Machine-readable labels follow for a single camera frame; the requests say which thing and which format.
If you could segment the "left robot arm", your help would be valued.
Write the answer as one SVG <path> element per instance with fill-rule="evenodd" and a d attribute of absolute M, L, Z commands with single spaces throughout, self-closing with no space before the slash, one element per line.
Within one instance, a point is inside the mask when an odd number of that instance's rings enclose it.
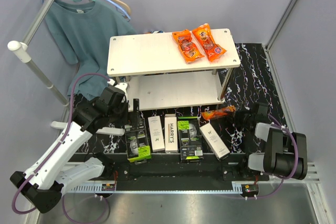
<path fill-rule="evenodd" d="M 114 161 L 96 153 L 77 167 L 64 172 L 62 168 L 77 149 L 98 130 L 108 124 L 125 126 L 128 122 L 128 83 L 106 87 L 99 97 L 83 103 L 72 112 L 70 121 L 43 156 L 24 172 L 10 177 L 34 208 L 45 214 L 52 210 L 71 189 L 99 178 L 109 179 L 114 173 Z"/>

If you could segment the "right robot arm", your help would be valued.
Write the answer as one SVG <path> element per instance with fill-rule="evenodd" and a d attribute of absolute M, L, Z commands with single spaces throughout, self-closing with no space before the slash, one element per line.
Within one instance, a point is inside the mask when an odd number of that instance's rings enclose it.
<path fill-rule="evenodd" d="M 269 106 L 255 103 L 250 110 L 233 113 L 233 122 L 265 142 L 262 153 L 247 154 L 238 165 L 239 176 L 250 180 L 258 174 L 280 179 L 305 179 L 308 172 L 307 138 L 290 132 L 269 112 Z"/>

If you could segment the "orange razor pack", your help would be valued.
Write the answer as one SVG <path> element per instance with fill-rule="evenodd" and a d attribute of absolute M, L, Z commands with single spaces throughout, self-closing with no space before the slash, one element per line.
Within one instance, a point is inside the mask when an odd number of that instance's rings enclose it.
<path fill-rule="evenodd" d="M 202 112 L 203 119 L 210 121 L 214 119 L 219 119 L 226 116 L 232 116 L 236 111 L 236 108 L 232 106 L 227 106 L 221 109 L 211 110 Z"/>
<path fill-rule="evenodd" d="M 203 48 L 208 60 L 213 62 L 226 53 L 226 49 L 215 42 L 210 25 L 205 23 L 192 30 L 192 33 Z"/>
<path fill-rule="evenodd" d="M 172 36 L 186 63 L 195 62 L 204 57 L 193 42 L 191 32 L 188 29 L 172 32 Z"/>

